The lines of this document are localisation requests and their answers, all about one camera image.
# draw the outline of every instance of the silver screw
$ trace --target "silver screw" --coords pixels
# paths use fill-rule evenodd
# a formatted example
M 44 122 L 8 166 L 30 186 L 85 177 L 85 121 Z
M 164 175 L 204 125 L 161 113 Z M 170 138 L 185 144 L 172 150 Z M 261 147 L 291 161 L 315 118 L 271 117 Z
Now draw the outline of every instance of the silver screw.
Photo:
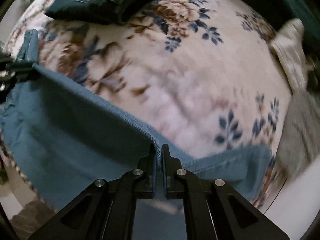
M 105 182 L 104 182 L 103 179 L 97 179 L 97 180 L 94 182 L 94 184 L 95 184 L 96 187 L 102 187 L 102 186 L 105 184 Z
M 135 169 L 135 170 L 133 170 L 132 173 L 136 176 L 140 176 L 143 173 L 143 170 L 142 169 Z
M 187 171 L 184 170 L 184 169 L 178 169 L 178 170 L 177 170 L 177 174 L 180 175 L 180 176 L 183 176 L 183 175 L 186 175 L 186 174 L 187 174 Z
M 216 179 L 214 181 L 214 183 L 218 186 L 218 187 L 222 187 L 224 185 L 224 180 L 223 179 Z

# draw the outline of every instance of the triangular cutout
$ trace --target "triangular cutout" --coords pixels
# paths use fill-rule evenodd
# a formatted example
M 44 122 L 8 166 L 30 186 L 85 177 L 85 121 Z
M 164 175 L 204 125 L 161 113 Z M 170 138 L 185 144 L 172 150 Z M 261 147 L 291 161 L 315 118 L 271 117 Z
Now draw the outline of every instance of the triangular cutout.
M 61 218 L 61 223 L 73 229 L 79 229 L 91 200 L 91 195 L 85 196 L 73 209 Z
M 258 218 L 242 205 L 233 195 L 229 195 L 229 202 L 241 228 L 246 228 L 258 222 Z

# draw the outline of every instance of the blue cloth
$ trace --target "blue cloth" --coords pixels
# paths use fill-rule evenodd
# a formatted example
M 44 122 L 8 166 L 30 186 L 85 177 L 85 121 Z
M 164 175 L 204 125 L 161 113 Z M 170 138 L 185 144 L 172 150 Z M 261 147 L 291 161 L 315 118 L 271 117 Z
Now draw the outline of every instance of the blue cloth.
M 19 60 L 36 62 L 37 32 L 26 32 Z M 41 77 L 18 83 L 0 114 L 4 142 L 39 194 L 60 210 L 97 178 L 113 180 L 137 166 L 154 144 L 204 179 L 226 179 L 256 197 L 271 160 L 265 146 L 193 160 L 152 127 L 60 73 L 34 63 Z

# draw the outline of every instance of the floral tablecloth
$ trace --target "floral tablecloth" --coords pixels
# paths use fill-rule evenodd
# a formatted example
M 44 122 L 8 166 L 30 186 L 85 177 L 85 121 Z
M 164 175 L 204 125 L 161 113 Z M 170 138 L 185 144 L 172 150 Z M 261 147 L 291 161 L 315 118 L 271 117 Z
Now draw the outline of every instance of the floral tablecloth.
M 154 0 L 125 26 L 54 21 L 35 0 L 5 49 L 39 31 L 39 61 L 152 125 L 193 158 L 264 143 L 275 154 L 291 92 L 273 28 L 240 0 Z M 276 172 L 273 163 L 255 205 Z

